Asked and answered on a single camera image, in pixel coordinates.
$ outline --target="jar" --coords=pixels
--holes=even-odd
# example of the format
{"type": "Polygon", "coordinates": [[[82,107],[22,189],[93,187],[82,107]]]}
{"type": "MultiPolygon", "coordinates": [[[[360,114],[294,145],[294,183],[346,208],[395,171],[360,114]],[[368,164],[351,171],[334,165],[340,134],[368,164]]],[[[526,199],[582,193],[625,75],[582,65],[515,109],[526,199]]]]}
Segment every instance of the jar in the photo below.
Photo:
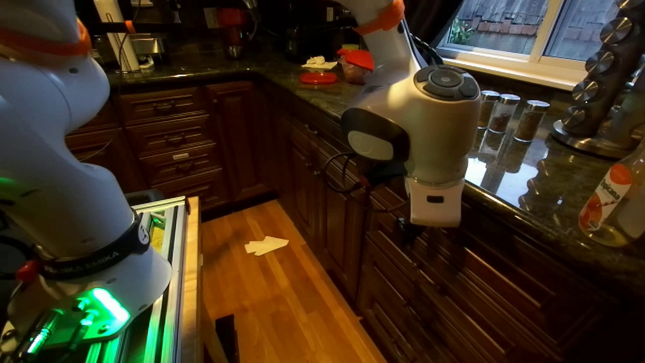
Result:
{"type": "Polygon", "coordinates": [[[519,143],[530,143],[531,137],[536,134],[537,124],[544,119],[547,107],[550,104],[540,99],[526,100],[526,107],[522,109],[514,139],[519,143]]]}
{"type": "Polygon", "coordinates": [[[482,113],[480,113],[477,128],[486,128],[488,127],[488,119],[490,119],[491,107],[500,99],[500,92],[491,91],[491,88],[483,88],[482,96],[483,96],[483,100],[482,100],[482,113]]]}
{"type": "Polygon", "coordinates": [[[519,102],[517,94],[502,92],[491,109],[488,130],[506,133],[507,120],[511,113],[517,109],[517,102],[519,102]]]}

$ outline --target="drawer handle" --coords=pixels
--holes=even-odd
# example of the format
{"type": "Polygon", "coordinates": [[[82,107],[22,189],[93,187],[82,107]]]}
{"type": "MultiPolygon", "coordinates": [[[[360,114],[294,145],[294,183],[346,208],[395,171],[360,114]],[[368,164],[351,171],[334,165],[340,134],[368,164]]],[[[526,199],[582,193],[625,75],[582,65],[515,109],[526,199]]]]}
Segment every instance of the drawer handle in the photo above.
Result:
{"type": "Polygon", "coordinates": [[[156,114],[167,114],[175,111],[175,102],[155,102],[152,113],[156,114]]]}
{"type": "Polygon", "coordinates": [[[164,137],[164,145],[169,145],[169,147],[175,147],[175,145],[182,145],[182,143],[186,143],[186,133],[167,134],[167,137],[164,137]]]}
{"type": "Polygon", "coordinates": [[[196,161],[175,165],[175,174],[192,174],[196,170],[196,161]]]}

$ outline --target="kitchen counter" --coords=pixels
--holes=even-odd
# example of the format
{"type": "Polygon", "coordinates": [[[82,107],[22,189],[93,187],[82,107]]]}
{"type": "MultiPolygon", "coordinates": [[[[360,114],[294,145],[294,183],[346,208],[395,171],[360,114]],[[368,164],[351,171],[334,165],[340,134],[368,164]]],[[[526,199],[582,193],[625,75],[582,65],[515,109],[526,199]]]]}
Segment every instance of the kitchen counter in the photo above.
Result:
{"type": "MultiPolygon", "coordinates": [[[[228,60],[220,48],[217,42],[183,42],[169,54],[169,65],[139,75],[111,75],[111,81],[115,88],[136,88],[258,77],[332,117],[340,117],[358,91],[344,81],[325,86],[299,85],[299,66],[265,46],[247,51],[240,60],[228,60]]],[[[547,134],[550,120],[542,120],[530,145],[511,139],[515,120],[506,134],[477,133],[468,157],[464,202],[531,236],[542,249],[615,291],[617,297],[645,297],[645,246],[607,248],[576,228],[579,210],[610,161],[554,140],[547,134]]]]}

